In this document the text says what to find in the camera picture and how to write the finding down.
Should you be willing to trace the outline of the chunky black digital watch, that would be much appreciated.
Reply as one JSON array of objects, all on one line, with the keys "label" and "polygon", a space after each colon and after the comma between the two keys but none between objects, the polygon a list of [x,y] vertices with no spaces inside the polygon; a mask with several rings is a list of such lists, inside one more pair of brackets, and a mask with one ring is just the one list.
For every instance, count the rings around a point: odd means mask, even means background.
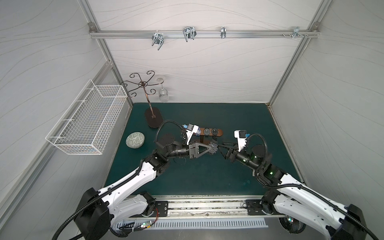
[{"label": "chunky black digital watch", "polygon": [[211,155],[213,155],[213,154],[215,154],[216,152],[217,152],[217,150],[218,150],[218,144],[216,144],[216,143],[213,143],[213,142],[210,142],[209,144],[208,144],[208,146],[210,146],[210,150],[209,150],[209,153],[211,154]]}]

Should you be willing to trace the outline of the slim black analog watch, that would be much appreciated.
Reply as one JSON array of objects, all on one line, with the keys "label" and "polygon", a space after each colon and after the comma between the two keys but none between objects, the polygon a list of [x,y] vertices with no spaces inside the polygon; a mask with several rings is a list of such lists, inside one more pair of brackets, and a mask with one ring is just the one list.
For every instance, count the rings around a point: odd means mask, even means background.
[{"label": "slim black analog watch", "polygon": [[216,129],[216,128],[213,128],[212,131],[211,131],[211,133],[212,133],[212,136],[213,136],[213,137],[217,137],[218,134],[219,134],[219,130]]},{"label": "slim black analog watch", "polygon": [[204,133],[204,136],[207,136],[207,137],[212,135],[211,129],[209,128],[205,128],[203,133]]}]

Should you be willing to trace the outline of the wooden T-shaped watch stand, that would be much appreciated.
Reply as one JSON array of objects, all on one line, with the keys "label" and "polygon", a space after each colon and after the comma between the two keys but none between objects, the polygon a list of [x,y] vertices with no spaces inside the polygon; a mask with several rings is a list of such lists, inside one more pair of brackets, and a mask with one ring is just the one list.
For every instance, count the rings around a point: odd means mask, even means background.
[{"label": "wooden T-shaped watch stand", "polygon": [[218,137],[223,135],[223,131],[217,128],[199,128],[195,136],[199,137],[199,142],[203,144],[208,144],[211,140],[217,140]]}]

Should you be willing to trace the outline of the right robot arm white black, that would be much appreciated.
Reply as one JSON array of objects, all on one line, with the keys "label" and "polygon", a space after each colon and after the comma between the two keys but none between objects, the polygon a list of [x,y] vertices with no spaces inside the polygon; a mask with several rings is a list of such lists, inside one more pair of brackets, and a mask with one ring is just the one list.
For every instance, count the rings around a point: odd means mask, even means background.
[{"label": "right robot arm white black", "polygon": [[335,202],[272,163],[265,138],[246,131],[234,132],[236,143],[224,142],[225,158],[240,162],[253,171],[253,177],[265,188],[259,208],[266,214],[285,215],[281,224],[291,230],[294,223],[309,226],[329,240],[364,240],[371,234],[363,212],[357,206]]}]

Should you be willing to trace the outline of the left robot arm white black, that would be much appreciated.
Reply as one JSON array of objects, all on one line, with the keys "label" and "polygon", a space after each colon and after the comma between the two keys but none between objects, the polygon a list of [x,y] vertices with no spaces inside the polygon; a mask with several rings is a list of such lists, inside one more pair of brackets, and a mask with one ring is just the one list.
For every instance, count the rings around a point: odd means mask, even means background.
[{"label": "left robot arm white black", "polygon": [[151,182],[165,172],[170,165],[170,159],[188,157],[196,159],[207,153],[217,151],[216,143],[207,145],[191,143],[192,136],[199,131],[196,125],[184,125],[182,142],[175,141],[172,134],[166,134],[161,139],[155,138],[157,148],[139,166],[115,183],[96,191],[88,189],[82,196],[74,217],[71,218],[80,230],[76,240],[99,240],[108,232],[114,223],[121,218],[134,215],[150,215],[155,207],[155,199],[147,193],[139,194],[132,200],[126,198],[146,183]]}]

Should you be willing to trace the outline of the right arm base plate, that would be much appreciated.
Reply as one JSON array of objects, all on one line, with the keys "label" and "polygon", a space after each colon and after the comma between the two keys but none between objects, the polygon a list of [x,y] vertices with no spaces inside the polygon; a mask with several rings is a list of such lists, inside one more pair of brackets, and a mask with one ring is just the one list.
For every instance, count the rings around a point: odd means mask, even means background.
[{"label": "right arm base plate", "polygon": [[247,210],[247,214],[250,216],[273,214],[268,202],[264,200],[245,200],[242,207]]}]

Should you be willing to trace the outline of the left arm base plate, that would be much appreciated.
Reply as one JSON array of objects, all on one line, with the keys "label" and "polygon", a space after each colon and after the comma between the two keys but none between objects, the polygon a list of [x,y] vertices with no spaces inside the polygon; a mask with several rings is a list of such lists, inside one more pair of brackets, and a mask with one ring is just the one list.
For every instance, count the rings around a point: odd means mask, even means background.
[{"label": "left arm base plate", "polygon": [[168,208],[169,208],[169,202],[168,201],[155,201],[153,207],[152,207],[152,214],[150,217],[154,218],[157,215],[160,218],[164,218],[168,216]]}]

